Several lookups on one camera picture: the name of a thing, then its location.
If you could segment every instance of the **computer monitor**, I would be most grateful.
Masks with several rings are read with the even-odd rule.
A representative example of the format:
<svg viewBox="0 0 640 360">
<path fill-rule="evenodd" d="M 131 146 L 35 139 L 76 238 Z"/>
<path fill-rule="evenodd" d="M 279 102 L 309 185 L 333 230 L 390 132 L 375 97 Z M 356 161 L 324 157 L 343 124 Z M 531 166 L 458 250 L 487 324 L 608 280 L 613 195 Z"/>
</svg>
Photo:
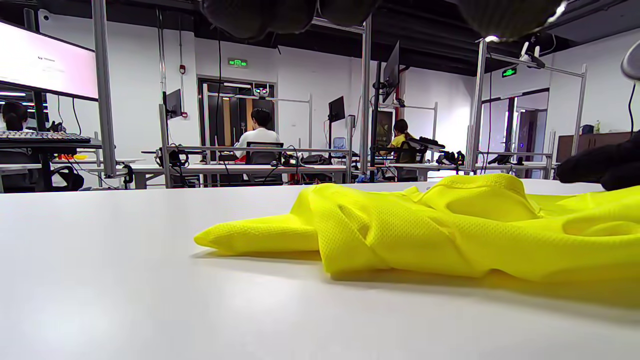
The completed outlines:
<svg viewBox="0 0 640 360">
<path fill-rule="evenodd" d="M 168 120 L 182 116 L 182 93 L 180 89 L 166 96 L 166 118 Z"/>
<path fill-rule="evenodd" d="M 344 96 L 340 96 L 336 100 L 329 102 L 329 121 L 336 122 L 346 119 L 344 114 Z"/>
<path fill-rule="evenodd" d="M 391 53 L 391 57 L 385 66 L 384 83 L 385 88 L 382 94 L 382 102 L 387 101 L 400 84 L 400 41 L 396 44 L 396 48 L 394 49 L 394 52 Z"/>
<path fill-rule="evenodd" d="M 95 53 L 0 21 L 0 83 L 51 94 L 98 100 Z"/>
</svg>

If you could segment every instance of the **white table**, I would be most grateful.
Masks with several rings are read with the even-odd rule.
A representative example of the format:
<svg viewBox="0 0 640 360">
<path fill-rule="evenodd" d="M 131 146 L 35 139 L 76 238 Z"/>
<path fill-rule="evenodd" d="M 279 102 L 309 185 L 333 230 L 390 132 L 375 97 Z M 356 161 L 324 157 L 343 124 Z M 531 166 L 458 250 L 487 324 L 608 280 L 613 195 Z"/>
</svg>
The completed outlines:
<svg viewBox="0 0 640 360">
<path fill-rule="evenodd" d="M 285 213 L 301 188 L 0 197 L 0 359 L 637 359 L 638 312 L 566 299 L 564 285 L 333 281 L 318 262 L 214 258 L 193 243 L 218 222 Z"/>
<path fill-rule="evenodd" d="M 477 164 L 476 168 L 494 170 L 494 171 L 504 171 L 504 172 L 510 172 L 512 170 L 542 170 L 544 171 L 545 175 L 546 175 L 546 172 L 548 171 L 547 164 L 542 161 L 525 161 L 523 162 L 523 164 L 524 165 L 491 164 L 487 166 L 485 166 L 484 164 Z M 558 164 L 559 163 L 553 164 L 553 168 L 555 168 Z M 456 170 L 456 167 L 454 165 L 439 165 L 436 163 L 430 163 L 430 164 L 392 163 L 392 164 L 389 164 L 388 166 L 394 167 L 394 168 L 402 168 L 405 170 L 416 170 L 418 173 L 418 179 L 421 181 L 426 181 L 428 178 L 429 172 L 432 172 L 432 171 Z"/>
<path fill-rule="evenodd" d="M 164 175 L 164 169 L 157 165 L 131 165 L 134 173 L 134 182 L 136 189 L 146 189 L 147 183 L 159 176 Z M 89 172 L 101 172 L 102 168 L 85 168 Z M 326 174 L 332 176 L 336 183 L 342 182 L 342 174 L 346 173 L 347 168 L 342 165 L 308 165 L 302 168 L 279 167 L 274 169 L 271 165 L 203 165 L 192 164 L 182 169 L 183 175 L 238 175 L 251 174 L 256 176 L 266 176 L 281 174 Z"/>
<path fill-rule="evenodd" d="M 24 174 L 27 170 L 41 167 L 40 164 L 0 164 L 0 193 L 4 193 L 3 175 Z"/>
</svg>

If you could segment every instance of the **cabinet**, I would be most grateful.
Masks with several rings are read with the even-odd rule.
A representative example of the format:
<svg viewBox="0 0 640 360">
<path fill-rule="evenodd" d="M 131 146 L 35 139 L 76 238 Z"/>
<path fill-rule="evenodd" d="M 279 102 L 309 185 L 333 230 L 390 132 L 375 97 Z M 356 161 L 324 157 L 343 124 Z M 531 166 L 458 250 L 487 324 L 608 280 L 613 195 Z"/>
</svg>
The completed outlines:
<svg viewBox="0 0 640 360">
<path fill-rule="evenodd" d="M 629 140 L 629 133 L 584 134 L 578 138 L 578 154 L 588 149 L 605 145 L 615 145 Z M 573 135 L 558 136 L 556 161 L 563 162 L 571 157 Z"/>
</svg>

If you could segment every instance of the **keyboard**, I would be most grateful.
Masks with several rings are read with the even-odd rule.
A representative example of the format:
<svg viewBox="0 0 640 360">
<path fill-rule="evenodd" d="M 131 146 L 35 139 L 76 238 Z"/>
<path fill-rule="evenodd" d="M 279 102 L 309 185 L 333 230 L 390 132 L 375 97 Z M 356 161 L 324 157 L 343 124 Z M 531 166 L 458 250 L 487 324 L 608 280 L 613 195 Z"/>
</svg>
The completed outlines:
<svg viewBox="0 0 640 360">
<path fill-rule="evenodd" d="M 0 131 L 0 142 L 90 143 L 91 138 L 78 134 Z"/>
</svg>

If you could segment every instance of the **green exit sign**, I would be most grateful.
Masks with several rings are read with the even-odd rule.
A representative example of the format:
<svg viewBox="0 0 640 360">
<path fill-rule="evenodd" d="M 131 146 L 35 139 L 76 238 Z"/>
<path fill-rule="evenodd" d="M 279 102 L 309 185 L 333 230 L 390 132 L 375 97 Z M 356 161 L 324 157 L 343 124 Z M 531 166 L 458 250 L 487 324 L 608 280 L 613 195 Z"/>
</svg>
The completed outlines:
<svg viewBox="0 0 640 360">
<path fill-rule="evenodd" d="M 249 63 L 246 60 L 233 59 L 233 58 L 229 58 L 228 59 L 228 64 L 231 67 L 238 67 L 238 68 L 241 68 L 241 69 L 247 68 L 249 66 Z"/>
<path fill-rule="evenodd" d="M 518 74 L 518 68 L 514 67 L 512 69 L 506 69 L 505 71 L 502 72 L 502 77 L 503 78 L 508 78 L 510 76 L 514 76 L 515 74 Z"/>
</svg>

